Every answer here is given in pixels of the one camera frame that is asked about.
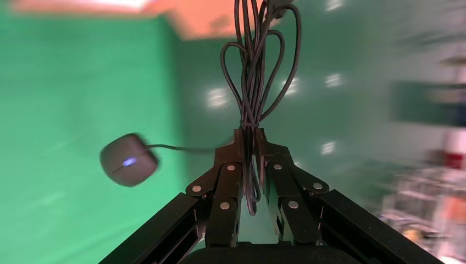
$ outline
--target bolt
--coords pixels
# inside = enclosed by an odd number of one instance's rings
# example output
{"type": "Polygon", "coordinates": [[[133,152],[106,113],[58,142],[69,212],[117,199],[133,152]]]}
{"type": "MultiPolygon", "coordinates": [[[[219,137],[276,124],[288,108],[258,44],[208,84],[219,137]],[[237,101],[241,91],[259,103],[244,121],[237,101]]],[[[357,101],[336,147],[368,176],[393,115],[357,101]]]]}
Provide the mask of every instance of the bolt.
{"type": "Polygon", "coordinates": [[[298,203],[295,202],[295,201],[291,201],[291,202],[288,203],[288,206],[290,208],[292,208],[292,209],[296,209],[296,208],[298,208],[298,203]]]}
{"type": "Polygon", "coordinates": [[[195,193],[198,193],[201,191],[201,187],[199,185],[196,185],[192,188],[192,191],[195,192],[195,193]]]}
{"type": "Polygon", "coordinates": [[[322,184],[320,184],[320,183],[314,183],[313,186],[314,186],[314,188],[316,188],[317,190],[320,190],[320,189],[322,189],[322,187],[323,187],[322,184]]]}
{"type": "Polygon", "coordinates": [[[220,204],[220,208],[221,208],[222,210],[227,210],[228,208],[230,208],[230,204],[227,203],[227,202],[222,202],[222,203],[220,204]]]}

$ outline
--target green wall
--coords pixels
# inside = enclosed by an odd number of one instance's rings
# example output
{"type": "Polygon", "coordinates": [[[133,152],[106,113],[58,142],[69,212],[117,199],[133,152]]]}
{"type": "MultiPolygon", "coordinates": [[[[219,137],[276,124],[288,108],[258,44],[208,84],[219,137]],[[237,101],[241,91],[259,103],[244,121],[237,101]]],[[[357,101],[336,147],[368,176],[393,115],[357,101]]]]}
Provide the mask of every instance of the green wall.
{"type": "Polygon", "coordinates": [[[133,131],[181,145],[163,20],[0,13],[0,262],[97,263],[184,190],[184,154],[159,151],[124,188],[100,149],[133,131]]]}

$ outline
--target cable bundle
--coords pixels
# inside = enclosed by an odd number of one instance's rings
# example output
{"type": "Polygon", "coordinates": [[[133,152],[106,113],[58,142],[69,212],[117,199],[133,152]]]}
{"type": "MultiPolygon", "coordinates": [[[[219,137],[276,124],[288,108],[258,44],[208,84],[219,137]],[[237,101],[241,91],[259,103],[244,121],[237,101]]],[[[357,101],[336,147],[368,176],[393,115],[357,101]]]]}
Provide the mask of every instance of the cable bundle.
{"type": "Polygon", "coordinates": [[[260,200],[260,187],[254,169],[254,138],[256,129],[259,127],[260,121],[264,120],[280,103],[286,91],[290,87],[293,78],[295,77],[298,68],[299,51],[301,49],[301,18],[299,17],[298,9],[291,3],[279,3],[275,0],[264,1],[260,9],[257,7],[256,0],[241,0],[243,12],[243,29],[245,34],[245,42],[241,37],[240,29],[240,0],[235,0],[235,28],[236,42],[228,42],[221,50],[220,63],[225,79],[230,86],[241,113],[241,129],[243,133],[245,145],[245,163],[243,164],[243,188],[246,195],[248,210],[251,216],[254,216],[257,211],[256,203],[260,200]],[[248,1],[251,2],[253,19],[254,19],[254,36],[251,33],[251,25],[249,24],[248,1]],[[280,68],[283,56],[285,53],[285,40],[277,30],[269,30],[270,23],[275,18],[283,16],[284,12],[289,9],[293,12],[296,18],[296,46],[293,67],[285,82],[284,87],[280,91],[278,97],[272,105],[265,111],[265,101],[269,94],[273,80],[280,68]],[[275,35],[280,41],[280,54],[275,67],[264,87],[265,83],[265,41],[267,36],[275,35]],[[225,65],[225,52],[229,47],[237,47],[240,50],[242,63],[241,74],[241,97],[235,85],[231,81],[228,70],[225,65]]]}

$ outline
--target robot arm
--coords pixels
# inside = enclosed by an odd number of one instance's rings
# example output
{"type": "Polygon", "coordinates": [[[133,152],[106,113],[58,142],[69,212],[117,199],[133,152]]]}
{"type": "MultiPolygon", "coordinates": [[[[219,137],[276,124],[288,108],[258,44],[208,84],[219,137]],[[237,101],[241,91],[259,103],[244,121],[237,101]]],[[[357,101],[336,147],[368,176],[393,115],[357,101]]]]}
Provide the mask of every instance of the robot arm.
{"type": "Polygon", "coordinates": [[[121,263],[442,263],[322,180],[294,165],[288,148],[257,129],[259,180],[276,245],[238,242],[244,150],[215,151],[214,165],[113,250],[121,263]],[[205,233],[206,248],[190,251],[205,233]]]}

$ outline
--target blue led light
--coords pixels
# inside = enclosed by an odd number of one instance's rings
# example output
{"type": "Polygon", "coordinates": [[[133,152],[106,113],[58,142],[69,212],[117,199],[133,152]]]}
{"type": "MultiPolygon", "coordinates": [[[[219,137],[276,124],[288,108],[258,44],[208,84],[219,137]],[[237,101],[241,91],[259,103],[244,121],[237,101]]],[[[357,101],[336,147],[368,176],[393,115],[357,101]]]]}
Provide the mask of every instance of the blue led light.
{"type": "Polygon", "coordinates": [[[126,161],[123,162],[123,166],[129,167],[129,166],[133,165],[134,163],[136,163],[136,161],[137,161],[136,158],[129,158],[126,161]]]}

